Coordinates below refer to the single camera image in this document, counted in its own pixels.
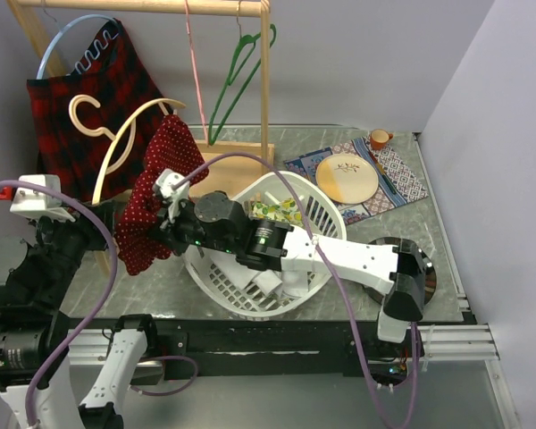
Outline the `green plastic hanger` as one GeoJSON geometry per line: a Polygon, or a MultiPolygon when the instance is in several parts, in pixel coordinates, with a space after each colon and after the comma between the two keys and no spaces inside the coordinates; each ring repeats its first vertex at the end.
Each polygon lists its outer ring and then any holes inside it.
{"type": "Polygon", "coordinates": [[[252,79],[260,71],[262,66],[269,64],[270,50],[277,39],[277,28],[273,23],[271,23],[270,19],[271,3],[269,1],[260,2],[261,30],[256,34],[244,34],[242,32],[242,26],[240,24],[241,5],[242,1],[238,1],[236,20],[239,26],[239,40],[233,51],[230,60],[230,67],[227,76],[223,82],[222,89],[216,99],[214,109],[210,115],[206,138],[208,146],[215,145],[220,132],[230,118],[230,115],[232,114],[237,103],[244,95],[252,79]],[[240,86],[235,97],[230,102],[222,118],[217,120],[217,115],[222,107],[222,102],[226,96],[227,90],[239,78],[239,75],[242,73],[243,69],[245,68],[252,54],[257,48],[260,49],[259,59],[255,63],[245,80],[242,82],[242,85],[240,86]]]}

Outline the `lemon print garment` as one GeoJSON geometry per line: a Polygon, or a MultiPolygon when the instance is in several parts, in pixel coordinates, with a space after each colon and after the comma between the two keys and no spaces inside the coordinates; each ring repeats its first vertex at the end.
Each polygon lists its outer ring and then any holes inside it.
{"type": "Polygon", "coordinates": [[[251,208],[251,215],[256,218],[289,223],[299,227],[303,225],[302,214],[293,198],[271,205],[255,202],[251,208]]]}

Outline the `white cloth garment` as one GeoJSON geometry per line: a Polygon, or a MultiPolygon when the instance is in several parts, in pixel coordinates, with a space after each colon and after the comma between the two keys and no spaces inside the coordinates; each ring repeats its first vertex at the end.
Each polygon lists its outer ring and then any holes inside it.
{"type": "Polygon", "coordinates": [[[302,298],[310,291],[307,273],[277,273],[272,270],[256,271],[238,264],[234,259],[217,264],[226,278],[240,291],[253,284],[265,296],[286,295],[302,298]]]}

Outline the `red black plaid skirt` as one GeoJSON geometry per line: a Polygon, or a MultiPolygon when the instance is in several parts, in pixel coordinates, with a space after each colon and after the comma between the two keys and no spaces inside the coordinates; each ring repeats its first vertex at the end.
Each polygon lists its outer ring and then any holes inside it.
{"type": "Polygon", "coordinates": [[[117,132],[138,107],[162,95],[122,23],[109,21],[102,29],[113,40],[88,71],[27,82],[38,140],[38,169],[58,176],[63,193],[84,202],[93,196],[111,140],[80,132],[69,116],[71,100],[77,95],[92,96],[100,105],[80,103],[80,122],[91,130],[105,127],[117,132]]]}

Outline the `light wooden hanger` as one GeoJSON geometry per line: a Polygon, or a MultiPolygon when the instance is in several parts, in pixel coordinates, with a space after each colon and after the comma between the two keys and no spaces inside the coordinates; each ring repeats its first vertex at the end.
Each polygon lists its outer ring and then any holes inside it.
{"type": "MultiPolygon", "coordinates": [[[[90,137],[104,135],[110,139],[91,198],[92,205],[98,206],[105,200],[102,196],[105,177],[119,171],[129,160],[135,147],[137,118],[154,105],[159,105],[164,110],[166,104],[176,106],[177,103],[169,98],[156,98],[146,102],[125,120],[117,132],[105,127],[96,130],[86,128],[77,114],[77,107],[82,103],[100,106],[92,96],[75,96],[69,106],[71,121],[78,130],[90,137]]],[[[115,231],[118,257],[125,264],[128,274],[138,275],[148,269],[156,259],[164,260],[172,254],[165,245],[147,237],[149,229],[157,222],[157,213],[161,208],[161,201],[153,191],[155,181],[166,169],[186,176],[201,165],[202,161],[188,125],[176,113],[166,114],[144,152],[142,173],[134,184],[126,188],[130,196],[126,199],[124,212],[115,231]]]]}

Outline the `pink wire hanger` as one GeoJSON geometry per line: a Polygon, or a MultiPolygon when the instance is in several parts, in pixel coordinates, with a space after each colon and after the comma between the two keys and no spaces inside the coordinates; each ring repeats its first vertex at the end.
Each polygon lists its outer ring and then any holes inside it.
{"type": "Polygon", "coordinates": [[[194,48],[194,42],[192,38],[192,31],[191,31],[191,25],[190,25],[189,4],[188,4],[188,0],[184,0],[183,2],[184,2],[185,17],[186,17],[186,31],[188,35],[191,67],[192,67],[193,79],[195,83],[196,96],[197,96],[198,112],[199,112],[199,117],[200,117],[202,129],[204,133],[204,141],[206,144],[208,144],[209,136],[208,136],[208,129],[207,129],[206,118],[205,118],[205,109],[204,109],[204,104],[203,104],[202,91],[200,88],[200,81],[199,81],[199,76],[198,76],[196,52],[194,48]]]}

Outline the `light blue hanger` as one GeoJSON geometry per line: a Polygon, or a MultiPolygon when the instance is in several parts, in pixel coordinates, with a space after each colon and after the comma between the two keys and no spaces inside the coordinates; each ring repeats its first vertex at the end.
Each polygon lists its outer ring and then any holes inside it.
{"type": "MultiPolygon", "coordinates": [[[[38,66],[38,72],[37,72],[37,76],[36,76],[37,80],[41,80],[44,77],[44,73],[46,71],[46,66],[48,64],[50,56],[54,52],[54,49],[56,48],[58,42],[62,39],[62,37],[68,31],[70,31],[72,28],[74,28],[77,25],[79,25],[81,22],[87,21],[87,20],[93,20],[93,19],[100,19],[100,20],[112,22],[113,24],[117,24],[117,20],[115,18],[107,16],[107,15],[103,15],[103,14],[82,15],[82,16],[74,19],[73,21],[70,21],[64,27],[59,29],[57,34],[52,38],[52,40],[50,41],[49,45],[47,46],[46,51],[44,52],[44,54],[43,54],[43,56],[41,58],[40,64],[38,66]]],[[[92,53],[90,49],[88,49],[88,50],[86,50],[84,52],[84,56],[88,60],[88,65],[87,66],[82,66],[80,63],[76,63],[76,65],[74,66],[74,70],[78,74],[82,74],[83,72],[87,72],[91,68],[92,62],[99,58],[99,56],[101,55],[102,51],[105,50],[109,46],[109,42],[111,40],[115,40],[119,36],[119,33],[116,33],[114,36],[112,36],[109,31],[104,30],[102,32],[102,36],[103,36],[103,39],[105,41],[104,43],[102,43],[97,38],[93,41],[93,47],[96,49],[95,54],[92,53]]]]}

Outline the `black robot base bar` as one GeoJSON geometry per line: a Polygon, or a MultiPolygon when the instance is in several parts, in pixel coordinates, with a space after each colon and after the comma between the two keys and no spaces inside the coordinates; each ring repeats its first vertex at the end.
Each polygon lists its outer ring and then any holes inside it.
{"type": "Polygon", "coordinates": [[[368,362],[409,363],[413,343],[379,341],[374,322],[354,335],[346,321],[245,322],[159,319],[157,352],[194,359],[202,376],[362,373],[356,343],[368,362]]]}

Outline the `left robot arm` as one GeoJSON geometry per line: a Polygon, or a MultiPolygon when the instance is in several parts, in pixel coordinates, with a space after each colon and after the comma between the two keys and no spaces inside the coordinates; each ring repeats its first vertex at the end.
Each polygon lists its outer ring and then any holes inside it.
{"type": "MultiPolygon", "coordinates": [[[[60,307],[90,250],[105,239],[83,215],[73,222],[46,217],[35,223],[37,242],[0,238],[0,395],[22,427],[26,393],[38,369],[63,343],[70,319],[60,307]]],[[[138,362],[160,347],[150,315],[123,315],[113,328],[104,366],[88,395],[77,403],[64,347],[40,375],[33,406],[39,428],[122,428],[122,405],[138,362]]]]}

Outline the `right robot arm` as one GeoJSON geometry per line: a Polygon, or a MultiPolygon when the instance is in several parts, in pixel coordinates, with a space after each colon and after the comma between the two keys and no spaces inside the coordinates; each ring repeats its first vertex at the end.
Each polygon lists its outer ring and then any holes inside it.
{"type": "Polygon", "coordinates": [[[155,194],[161,207],[150,238],[176,256],[200,257],[239,290],[254,282],[270,295],[284,284],[306,285],[311,273],[360,283],[382,297],[373,346],[387,357],[403,348],[408,327],[423,318],[427,265],[411,240],[373,245],[309,233],[251,218],[221,191],[197,202],[175,190],[155,194]]]}

